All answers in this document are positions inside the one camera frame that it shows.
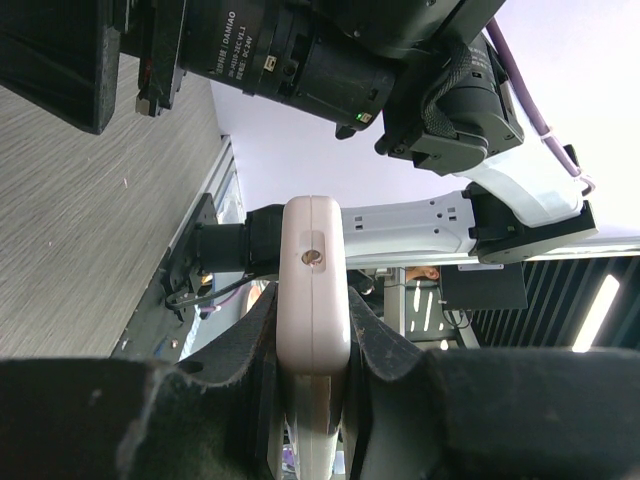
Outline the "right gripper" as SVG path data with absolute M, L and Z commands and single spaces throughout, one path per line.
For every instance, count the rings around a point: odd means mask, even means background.
M 1 2 L 1 85 L 70 125 L 101 134 L 115 110 L 120 51 L 140 60 L 136 112 L 172 108 L 185 75 L 187 2 Z

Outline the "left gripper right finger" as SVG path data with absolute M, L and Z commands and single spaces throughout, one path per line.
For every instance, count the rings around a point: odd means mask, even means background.
M 349 478 L 638 477 L 636 351 L 422 350 L 349 306 Z

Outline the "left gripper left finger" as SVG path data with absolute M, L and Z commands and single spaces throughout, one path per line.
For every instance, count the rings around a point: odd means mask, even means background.
M 177 365 L 107 358 L 1 364 L 5 479 L 272 479 L 278 288 Z

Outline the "white remote control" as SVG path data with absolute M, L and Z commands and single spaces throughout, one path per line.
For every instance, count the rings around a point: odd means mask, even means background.
M 284 207 L 276 354 L 300 479 L 328 479 L 341 422 L 351 327 L 341 210 L 325 196 Z

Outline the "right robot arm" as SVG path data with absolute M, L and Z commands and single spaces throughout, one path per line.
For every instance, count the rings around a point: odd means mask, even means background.
M 100 134 L 122 54 L 140 61 L 137 111 L 170 109 L 187 73 L 335 124 L 381 120 L 382 156 L 469 185 L 431 200 L 251 212 L 193 233 L 202 270 L 276 271 L 295 232 L 342 236 L 351 269 L 423 254 L 518 263 L 595 234 L 592 187 L 533 103 L 496 23 L 497 1 L 5 1 L 1 83 Z

